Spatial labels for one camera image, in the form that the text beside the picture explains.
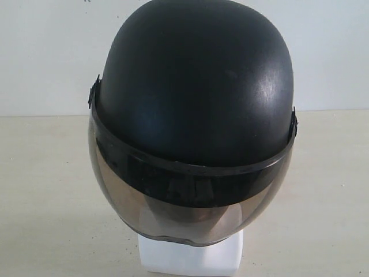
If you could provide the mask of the black helmet with tinted visor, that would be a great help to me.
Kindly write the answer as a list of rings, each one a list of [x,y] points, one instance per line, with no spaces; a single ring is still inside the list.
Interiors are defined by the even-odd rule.
[[[297,135],[278,29],[234,1],[149,1],[91,88],[88,143],[106,199],[136,233],[221,242],[273,200]]]

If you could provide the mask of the white mannequin head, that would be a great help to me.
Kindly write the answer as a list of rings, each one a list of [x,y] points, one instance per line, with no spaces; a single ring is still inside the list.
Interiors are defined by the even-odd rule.
[[[142,210],[138,248],[149,272],[232,276],[243,252],[240,205],[214,209]]]

